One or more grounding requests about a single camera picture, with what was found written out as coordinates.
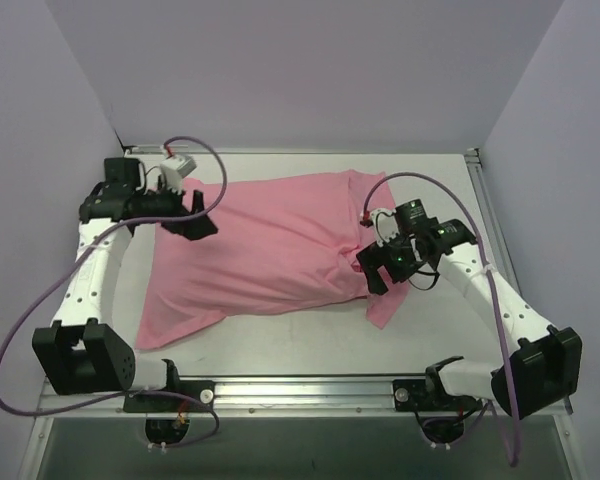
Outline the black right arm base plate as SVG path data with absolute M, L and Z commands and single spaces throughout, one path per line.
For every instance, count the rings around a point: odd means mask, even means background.
M 397 412 L 452 414 L 479 411 L 483 407 L 480 400 L 471 396 L 448 396 L 431 393 L 427 390 L 423 377 L 407 377 L 392 381 L 394 410 Z

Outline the pink fabric pillowcase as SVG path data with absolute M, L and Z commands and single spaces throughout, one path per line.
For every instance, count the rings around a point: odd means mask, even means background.
M 384 328 L 409 292 L 390 284 L 368 291 L 356 259 L 374 243 L 359 215 L 393 208 L 378 174 L 356 170 L 235 182 L 210 217 L 216 234 L 189 241 L 155 230 L 151 274 L 135 345 L 154 350 L 228 316 L 278 315 L 367 301 L 366 318 Z

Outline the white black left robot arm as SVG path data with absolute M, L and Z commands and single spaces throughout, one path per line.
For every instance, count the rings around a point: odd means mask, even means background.
M 140 223 L 158 223 L 190 241 L 217 233 L 201 191 L 193 191 L 189 206 L 183 203 L 183 181 L 195 167 L 192 157 L 170 154 L 157 168 L 155 186 L 148 187 L 141 160 L 105 159 L 103 181 L 79 207 L 78 268 L 50 326 L 36 329 L 32 338 L 57 394 L 146 390 L 160 411 L 181 402 L 172 363 L 138 359 L 114 331 L 113 303 L 122 260 Z

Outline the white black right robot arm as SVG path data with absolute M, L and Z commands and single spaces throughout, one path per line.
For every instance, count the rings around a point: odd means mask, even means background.
M 413 200 L 365 211 L 360 223 L 375 235 L 357 255 L 371 294 L 385 295 L 391 284 L 428 266 L 462 295 L 500 344 L 499 366 L 453 356 L 427 367 L 423 395 L 430 406 L 445 409 L 458 397 L 473 397 L 523 419 L 576 392 L 581 337 L 535 311 L 487 260 L 462 221 L 441 222 Z

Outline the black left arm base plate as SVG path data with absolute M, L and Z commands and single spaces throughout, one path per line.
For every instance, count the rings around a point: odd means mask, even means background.
M 180 380 L 176 386 L 128 394 L 125 413 L 205 413 L 212 409 L 216 383 L 212 380 Z

